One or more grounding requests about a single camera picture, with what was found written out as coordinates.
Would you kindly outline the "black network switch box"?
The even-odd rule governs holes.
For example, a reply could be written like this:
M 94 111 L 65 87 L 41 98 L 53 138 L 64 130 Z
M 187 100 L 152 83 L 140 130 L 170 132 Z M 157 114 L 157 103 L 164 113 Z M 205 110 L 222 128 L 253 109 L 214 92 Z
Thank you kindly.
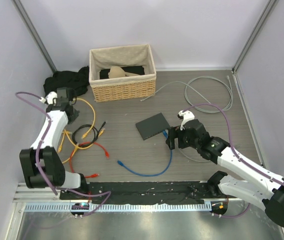
M 160 112 L 135 124 L 141 138 L 145 141 L 167 130 L 170 125 Z

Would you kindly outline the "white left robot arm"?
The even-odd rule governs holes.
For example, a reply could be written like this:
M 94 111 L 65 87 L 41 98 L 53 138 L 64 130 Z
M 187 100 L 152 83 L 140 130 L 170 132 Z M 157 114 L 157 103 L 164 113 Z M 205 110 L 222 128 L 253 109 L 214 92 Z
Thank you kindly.
M 40 111 L 45 116 L 44 124 L 33 144 L 19 153 L 26 186 L 29 189 L 49 187 L 53 193 L 58 189 L 71 190 L 75 198 L 82 200 L 89 192 L 86 179 L 81 173 L 65 170 L 57 153 L 60 136 L 66 126 L 73 123 L 79 115 L 74 108 L 77 95 L 74 89 L 61 87 L 45 97 L 35 96 L 46 107 L 39 107 L 23 97 L 24 91 L 15 96 Z

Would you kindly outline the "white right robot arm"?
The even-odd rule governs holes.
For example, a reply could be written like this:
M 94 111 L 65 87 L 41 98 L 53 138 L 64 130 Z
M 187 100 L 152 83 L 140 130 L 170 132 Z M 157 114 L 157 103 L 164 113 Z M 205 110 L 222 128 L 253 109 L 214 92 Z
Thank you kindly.
M 249 160 L 224 139 L 211 136 L 197 119 L 184 126 L 168 128 L 166 144 L 170 150 L 193 148 L 205 160 L 220 165 L 241 179 L 217 171 L 208 182 L 208 193 L 240 198 L 265 212 L 270 220 L 284 228 L 284 177 Z

